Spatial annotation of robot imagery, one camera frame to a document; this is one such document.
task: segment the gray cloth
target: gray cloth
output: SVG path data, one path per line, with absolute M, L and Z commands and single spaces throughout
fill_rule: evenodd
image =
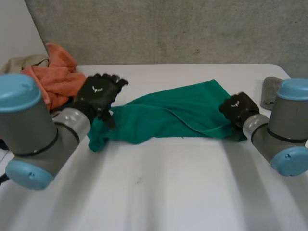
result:
M 22 70 L 30 66 L 48 67 L 49 57 L 42 54 L 34 54 L 22 58 L 11 58 L 0 69 L 0 74 L 21 73 Z
M 282 81 L 282 79 L 273 76 L 265 78 L 262 85 L 261 107 L 268 110 L 273 109 L 277 91 Z

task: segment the blue joint cap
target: blue joint cap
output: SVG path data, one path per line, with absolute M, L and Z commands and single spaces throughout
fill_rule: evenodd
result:
M 283 176 L 294 177 L 308 170 L 308 149 L 291 147 L 277 153 L 270 165 Z
M 308 100 L 308 79 L 292 78 L 285 80 L 282 82 L 277 95 L 285 100 Z
M 19 112 L 42 98 L 33 78 L 23 74 L 0 75 L 0 113 Z
M 5 173 L 12 181 L 28 189 L 43 190 L 54 180 L 46 170 L 18 160 L 11 160 Z

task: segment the orange towel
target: orange towel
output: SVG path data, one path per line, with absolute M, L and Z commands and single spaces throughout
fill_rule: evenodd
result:
M 69 97 L 76 96 L 86 77 L 76 73 L 76 60 L 61 46 L 47 44 L 49 66 L 31 66 L 22 71 L 39 86 L 49 110 L 62 106 Z

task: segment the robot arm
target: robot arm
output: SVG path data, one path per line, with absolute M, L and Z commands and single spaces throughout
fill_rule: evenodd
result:
M 109 114 L 122 87 L 128 84 L 116 75 L 88 77 L 71 107 L 51 118 L 34 80 L 25 75 L 0 76 L 0 137 L 14 154 L 3 181 L 35 190 L 45 189 L 55 178 L 79 142 L 89 132 L 94 118 L 114 128 Z
M 270 119 L 245 93 L 233 95 L 219 110 L 283 176 L 308 170 L 308 79 L 285 80 Z

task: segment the cable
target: cable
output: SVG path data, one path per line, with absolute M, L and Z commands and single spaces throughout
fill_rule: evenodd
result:
M 0 186 L 3 182 L 6 182 L 7 180 L 9 180 L 10 178 L 8 178 L 8 176 L 4 173 L 1 177 L 0 177 Z

